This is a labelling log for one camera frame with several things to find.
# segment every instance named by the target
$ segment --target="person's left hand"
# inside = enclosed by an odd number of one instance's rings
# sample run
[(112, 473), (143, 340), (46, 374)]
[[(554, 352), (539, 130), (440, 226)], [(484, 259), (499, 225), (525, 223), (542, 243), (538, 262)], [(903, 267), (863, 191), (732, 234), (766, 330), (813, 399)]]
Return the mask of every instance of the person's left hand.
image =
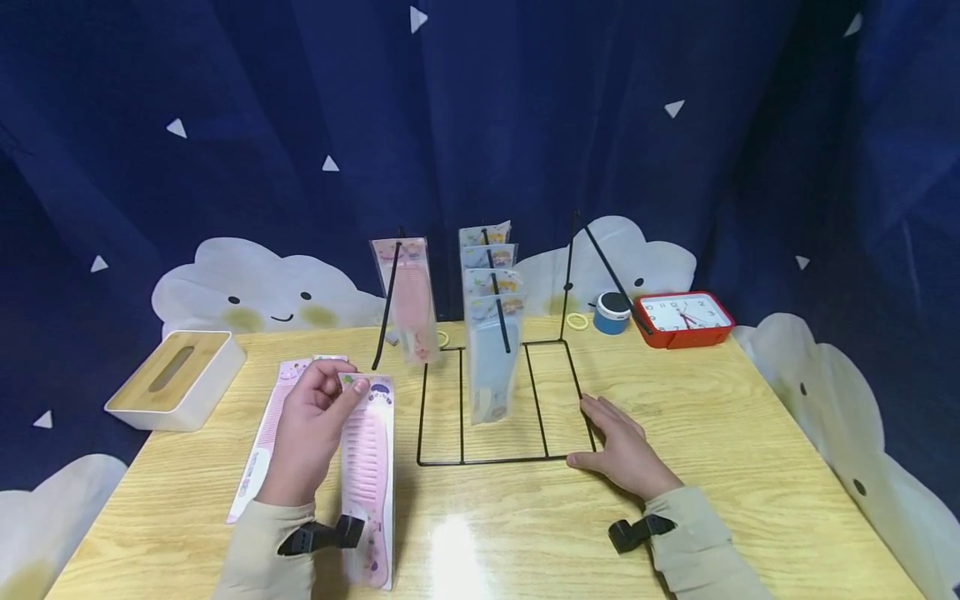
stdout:
[(256, 499), (275, 506), (313, 502), (340, 445), (340, 433), (370, 382), (357, 379), (343, 391), (338, 372), (357, 372), (342, 360), (315, 360), (283, 402), (274, 454)]

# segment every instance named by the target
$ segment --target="black wrist strap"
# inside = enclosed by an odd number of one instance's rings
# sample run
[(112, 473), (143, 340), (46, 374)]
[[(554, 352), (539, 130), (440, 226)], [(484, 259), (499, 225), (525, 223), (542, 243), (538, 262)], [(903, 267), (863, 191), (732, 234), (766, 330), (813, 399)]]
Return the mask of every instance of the black wrist strap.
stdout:
[(352, 516), (340, 515), (337, 527), (327, 527), (317, 521), (302, 524), (297, 531), (283, 541), (276, 553), (280, 556), (310, 554), (321, 548), (355, 548), (363, 533), (364, 521)]
[(653, 536), (661, 536), (677, 528), (677, 523), (660, 515), (647, 515), (633, 525), (618, 520), (610, 526), (607, 533), (618, 554), (637, 549)]

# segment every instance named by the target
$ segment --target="yellow hair tie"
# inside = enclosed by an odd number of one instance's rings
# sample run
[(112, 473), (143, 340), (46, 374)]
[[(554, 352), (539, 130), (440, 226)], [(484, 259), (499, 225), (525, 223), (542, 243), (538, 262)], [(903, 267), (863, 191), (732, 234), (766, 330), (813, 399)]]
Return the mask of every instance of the yellow hair tie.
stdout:
[(566, 316), (566, 324), (574, 331), (583, 331), (590, 325), (589, 319), (580, 313), (570, 313)]

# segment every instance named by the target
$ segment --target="hand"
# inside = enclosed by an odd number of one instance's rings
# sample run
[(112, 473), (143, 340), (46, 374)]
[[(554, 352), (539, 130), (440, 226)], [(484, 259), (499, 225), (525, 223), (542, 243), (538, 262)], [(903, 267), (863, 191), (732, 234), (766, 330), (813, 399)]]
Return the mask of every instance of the hand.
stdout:
[(647, 434), (635, 420), (600, 396), (584, 394), (580, 408), (607, 437), (602, 452), (576, 452), (566, 457), (571, 467), (603, 473), (644, 502), (682, 488), (684, 482), (663, 463), (647, 443)]
[(370, 382), (341, 391), (338, 372), (357, 372), (342, 360), (315, 360), (283, 402), (274, 454), (256, 499), (275, 506), (313, 502), (340, 445), (340, 433)]

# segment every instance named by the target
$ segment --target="black wire rack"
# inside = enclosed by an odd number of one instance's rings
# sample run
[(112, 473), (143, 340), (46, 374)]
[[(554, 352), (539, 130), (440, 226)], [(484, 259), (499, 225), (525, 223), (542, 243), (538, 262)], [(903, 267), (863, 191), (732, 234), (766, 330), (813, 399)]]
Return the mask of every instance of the black wire rack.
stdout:
[[(575, 388), (575, 390), (571, 390), (570, 400), (579, 403), (580, 397), (583, 395), (583, 391), (580, 388), (580, 379), (577, 377), (576, 366), (573, 364), (573, 354), (570, 352), (570, 344), (564, 338), (564, 331), (566, 326), (567, 301), (569, 300), (570, 290), (573, 287), (570, 284), (570, 270), (573, 265), (573, 240), (577, 233), (577, 223), (579, 219), (580, 219), (580, 213), (579, 211), (574, 209), (573, 216), (571, 218), (571, 223), (570, 223), (570, 245), (567, 250), (567, 256), (566, 256), (566, 281), (564, 283), (564, 308), (563, 308), (561, 319), (560, 319), (560, 333), (556, 339), (534, 340), (530, 342), (520, 343), (520, 345), (523, 347), (523, 353), (527, 361), (527, 369), (529, 370), (529, 373), (530, 373), (530, 387), (533, 392), (534, 405), (535, 405), (535, 408), (537, 409), (537, 422), (538, 422), (538, 425), (540, 426), (540, 441), (542, 442), (542, 445), (543, 445), (543, 454), (542, 455), (538, 454), (536, 456), (519, 456), (519, 457), (511, 457), (511, 458), (492, 458), (492, 459), (469, 459), (466, 456), (465, 437), (464, 437), (464, 402), (465, 402), (464, 388), (466, 383), (464, 379), (464, 350), (466, 350), (466, 348), (463, 346), (458, 346), (454, 348), (448, 347), (448, 348), (442, 348), (442, 351), (457, 353), (457, 363), (458, 363), (458, 369), (459, 369), (460, 459), (445, 460), (445, 461), (423, 460), (423, 457), (422, 457), (423, 420), (426, 415), (426, 393), (427, 393), (427, 381), (428, 381), (427, 375), (430, 367), (429, 365), (423, 365), (423, 380), (422, 380), (422, 386), (420, 390), (420, 425), (417, 430), (417, 464), (420, 465), (421, 467), (462, 467), (467, 465), (502, 465), (502, 464), (510, 464), (510, 463), (539, 463), (539, 462), (546, 462), (546, 461), (561, 461), (566, 459), (566, 456), (567, 456), (566, 454), (550, 453), (549, 445), (546, 439), (546, 431), (543, 427), (543, 417), (540, 410), (540, 396), (537, 393), (537, 380), (534, 377), (534, 366), (533, 366), (533, 362), (530, 360), (530, 347), (555, 346), (555, 345), (560, 345), (564, 347), (564, 352), (566, 353), (566, 360), (570, 367), (570, 374), (573, 375), (573, 386)], [(606, 267), (608, 273), (610, 273), (610, 276), (613, 278), (613, 282), (616, 284), (617, 291), (619, 291), (620, 294), (622, 294), (624, 298), (627, 299), (627, 304), (630, 307), (630, 312), (633, 316), (634, 322), (637, 323), (640, 327), (646, 329), (647, 328), (646, 324), (643, 322), (643, 320), (639, 317), (639, 314), (636, 312), (636, 308), (634, 307), (633, 303), (630, 301), (630, 298), (627, 295), (626, 291), (624, 290), (623, 285), (621, 285), (616, 274), (613, 272), (613, 268), (611, 267), (610, 262), (607, 260), (607, 257), (604, 255), (603, 251), (600, 249), (600, 245), (597, 243), (596, 238), (593, 237), (593, 233), (589, 230), (589, 226), (586, 223), (584, 223), (584, 230), (587, 233), (590, 243), (593, 245), (594, 249), (597, 251), (597, 254), (599, 254), (600, 259), (604, 264), (604, 267)], [(485, 229), (482, 229), (482, 231), (484, 234), (484, 241), (488, 242), (488, 245), (489, 245), (489, 238), (487, 238), (487, 232)], [(487, 259), (492, 268), (493, 259), (492, 259), (491, 253), (488, 251), (487, 255), (488, 255)], [(394, 258), (394, 270), (396, 270), (396, 256)], [(492, 276), (492, 283), (493, 283), (494, 293), (496, 295), (499, 295), (499, 290), (497, 289), (498, 286), (496, 282), (496, 275)], [(384, 309), (383, 324), (381, 325), (381, 328), (380, 328), (380, 340), (377, 346), (376, 357), (373, 360), (372, 368), (374, 370), (376, 370), (376, 367), (380, 361), (380, 354), (383, 349), (383, 340), (387, 330), (387, 315), (390, 312), (390, 302), (393, 296), (393, 288), (394, 288), (394, 277), (393, 277), (393, 274), (391, 274), (390, 285), (387, 290), (386, 307)], [(497, 316), (500, 320), (500, 329), (504, 334), (503, 342), (505, 345), (505, 349), (507, 352), (510, 352), (512, 351), (512, 348), (510, 348), (510, 341), (506, 334), (507, 329), (506, 329), (506, 324), (503, 318), (503, 310), (501, 308), (500, 300), (497, 301)], [(596, 437), (593, 433), (592, 424), (590, 423), (590, 420), (587, 417), (587, 415), (585, 415), (583, 412), (581, 412), (581, 417), (583, 417), (584, 427), (586, 428), (587, 435), (589, 437), (590, 449), (596, 452), (596, 449), (597, 449)]]

